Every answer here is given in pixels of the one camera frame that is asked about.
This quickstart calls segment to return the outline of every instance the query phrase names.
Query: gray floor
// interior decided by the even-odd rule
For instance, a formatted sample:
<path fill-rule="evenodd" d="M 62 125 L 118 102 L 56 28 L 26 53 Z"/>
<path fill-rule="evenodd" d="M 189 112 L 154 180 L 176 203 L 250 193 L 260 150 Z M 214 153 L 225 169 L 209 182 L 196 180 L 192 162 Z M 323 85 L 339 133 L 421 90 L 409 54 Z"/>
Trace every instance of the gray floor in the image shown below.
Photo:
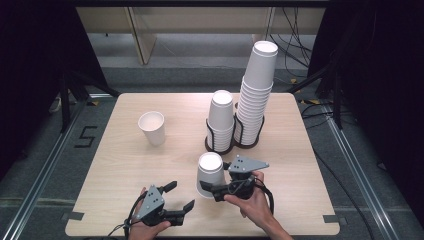
<path fill-rule="evenodd" d="M 121 92 L 196 92 L 213 91 L 217 88 L 238 91 L 252 48 L 249 35 L 162 34 L 158 36 L 149 64 L 142 66 L 138 62 L 131 35 L 110 34 L 106 37 L 104 34 L 90 34 L 90 39 L 109 85 Z M 314 36 L 302 36 L 301 39 L 305 46 L 313 48 Z M 306 61 L 295 48 L 289 50 L 302 61 Z M 282 53 L 279 54 L 276 69 L 275 76 L 278 79 L 274 83 L 274 92 L 286 91 L 291 87 L 291 80 L 301 81 L 301 76 L 305 75 L 307 70 Z M 296 93 L 296 99 L 315 99 L 313 92 L 317 84 L 314 83 Z M 100 93 L 97 89 L 88 89 L 91 93 Z M 84 107 L 54 165 L 54 170 L 48 176 L 35 208 L 27 219 L 25 228 L 20 233 L 20 239 L 69 239 L 64 231 L 66 214 L 72 211 L 114 104 L 114 100 L 101 100 L 97 104 Z M 299 110 L 303 111 L 308 106 L 310 105 L 299 103 Z M 321 106 L 314 106 L 305 114 L 322 112 Z M 398 239 L 424 239 L 422 227 L 390 176 L 377 167 L 379 159 L 376 153 L 362 133 L 361 127 L 345 107 L 342 120 L 343 133 L 389 215 Z M 384 239 L 346 163 L 345 156 L 338 147 L 329 121 L 331 118 L 325 115 L 304 119 L 312 146 L 359 206 L 375 239 Z M 2 235 L 49 157 L 59 137 L 60 124 L 60 112 L 52 113 L 46 118 L 43 127 L 27 148 L 28 158 L 17 161 L 0 183 Z M 86 139 L 80 139 L 81 132 L 87 126 L 96 127 L 87 130 L 90 135 L 96 136 L 92 147 L 75 148 L 78 144 L 87 144 Z M 354 207 L 352 199 L 346 195 L 326 165 L 320 160 L 318 163 L 332 204 L 341 221 L 341 231 L 336 236 L 296 236 L 295 239 L 370 239 L 365 221 Z"/>

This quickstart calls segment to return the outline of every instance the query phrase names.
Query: table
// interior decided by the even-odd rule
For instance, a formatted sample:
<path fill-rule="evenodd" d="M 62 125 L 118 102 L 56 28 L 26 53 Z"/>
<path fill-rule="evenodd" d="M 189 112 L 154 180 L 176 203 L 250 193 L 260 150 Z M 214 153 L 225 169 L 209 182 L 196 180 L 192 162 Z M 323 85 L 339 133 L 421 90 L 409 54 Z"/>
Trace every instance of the table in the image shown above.
<path fill-rule="evenodd" d="M 212 93 L 126 93 L 120 95 L 105 129 L 74 212 L 70 236 L 105 236 L 122 224 L 142 187 L 178 181 L 164 193 L 165 209 L 180 210 L 192 199 L 195 206 L 184 225 L 160 236 L 264 236 L 239 209 L 226 202 L 201 197 L 195 188 L 197 162 L 204 146 Z M 237 102 L 239 93 L 233 93 Z M 165 116 L 166 141 L 149 145 L 138 128 L 142 113 Z M 237 154 L 268 162 L 265 184 L 275 199 L 275 217 L 292 235 L 335 235 L 338 223 L 325 223 L 335 215 L 321 172 L 292 94 L 272 93 L 259 143 L 251 149 L 234 147 L 222 156 L 231 162 Z M 123 235 L 118 230 L 115 235 Z"/>

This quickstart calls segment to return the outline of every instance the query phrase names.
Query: background desk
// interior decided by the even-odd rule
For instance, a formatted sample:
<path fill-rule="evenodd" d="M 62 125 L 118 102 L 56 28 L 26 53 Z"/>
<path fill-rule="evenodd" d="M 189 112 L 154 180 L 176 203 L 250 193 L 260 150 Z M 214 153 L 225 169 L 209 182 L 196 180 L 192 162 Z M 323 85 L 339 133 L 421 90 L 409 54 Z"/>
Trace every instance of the background desk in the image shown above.
<path fill-rule="evenodd" d="M 207 152 L 205 120 L 211 99 L 212 93 L 121 95 L 73 210 L 84 217 L 69 220 L 66 233 L 107 235 L 123 223 L 143 186 L 177 180 L 178 187 L 164 194 L 165 208 L 181 209 L 192 199 L 196 203 L 182 227 L 161 236 L 263 236 L 237 207 L 205 199 L 195 188 L 197 162 Z M 156 148 L 137 125 L 141 114 L 151 110 L 165 116 L 167 139 Z M 338 223 L 324 222 L 323 216 L 334 215 L 334 210 L 294 97 L 271 94 L 265 117 L 258 145 L 234 147 L 223 160 L 231 162 L 240 154 L 270 163 L 263 170 L 265 184 L 274 195 L 275 216 L 290 234 L 337 234 Z"/>

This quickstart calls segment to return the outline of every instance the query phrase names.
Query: person's right hand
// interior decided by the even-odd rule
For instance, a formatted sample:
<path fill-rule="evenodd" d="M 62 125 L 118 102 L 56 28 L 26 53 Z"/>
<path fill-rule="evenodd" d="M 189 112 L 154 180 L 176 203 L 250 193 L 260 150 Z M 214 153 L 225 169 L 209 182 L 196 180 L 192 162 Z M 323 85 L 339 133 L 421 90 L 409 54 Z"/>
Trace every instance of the person's right hand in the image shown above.
<path fill-rule="evenodd" d="M 264 174 L 262 172 L 254 171 L 252 174 L 264 182 Z M 241 215 L 244 218 L 248 217 L 256 226 L 262 228 L 271 239 L 292 239 L 272 215 L 265 194 L 260 188 L 255 187 L 252 196 L 247 200 L 228 194 L 224 196 L 224 200 L 238 206 Z"/>

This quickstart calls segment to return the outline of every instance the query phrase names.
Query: metal track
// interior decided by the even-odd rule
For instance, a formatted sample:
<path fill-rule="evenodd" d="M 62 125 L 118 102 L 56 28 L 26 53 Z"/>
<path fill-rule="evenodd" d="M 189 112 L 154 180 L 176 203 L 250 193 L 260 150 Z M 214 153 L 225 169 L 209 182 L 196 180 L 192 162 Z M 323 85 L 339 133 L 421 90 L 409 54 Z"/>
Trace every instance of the metal track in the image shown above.
<path fill-rule="evenodd" d="M 323 105 L 323 112 L 331 112 L 330 107 Z M 337 124 L 334 122 L 332 118 L 328 120 L 328 124 L 330 125 L 330 129 L 333 132 L 336 141 L 343 152 L 343 155 L 346 159 L 347 164 L 349 165 L 350 170 L 352 171 L 353 176 L 359 186 L 359 189 L 364 196 L 364 199 L 380 229 L 381 234 L 384 239 L 392 240 L 399 239 L 399 236 L 396 230 L 393 227 L 393 224 L 384 210 L 384 207 L 377 197 L 374 189 L 372 188 L 365 172 L 363 171 L 361 165 L 358 162 L 358 159 L 355 156 L 352 148 L 349 145 L 349 142 L 346 139 L 346 136 L 343 133 L 343 130 L 340 130 L 337 127 Z"/>
<path fill-rule="evenodd" d="M 55 169 L 57 160 L 59 159 L 60 154 L 62 153 L 65 147 L 65 143 L 68 140 L 68 137 L 75 125 L 75 122 L 78 119 L 82 110 L 84 109 L 85 105 L 85 101 L 77 102 L 68 128 L 64 132 L 60 133 L 40 173 L 38 174 L 27 196 L 19 207 L 19 210 L 16 213 L 15 217 L 10 222 L 6 233 L 2 238 L 3 240 L 18 239 L 21 235 L 26 223 L 28 222 L 29 217 L 31 216 L 32 211 L 34 210 L 35 205 L 37 204 L 37 200 L 40 197 L 41 192 L 44 190 L 47 181 L 49 180 L 53 170 Z"/>

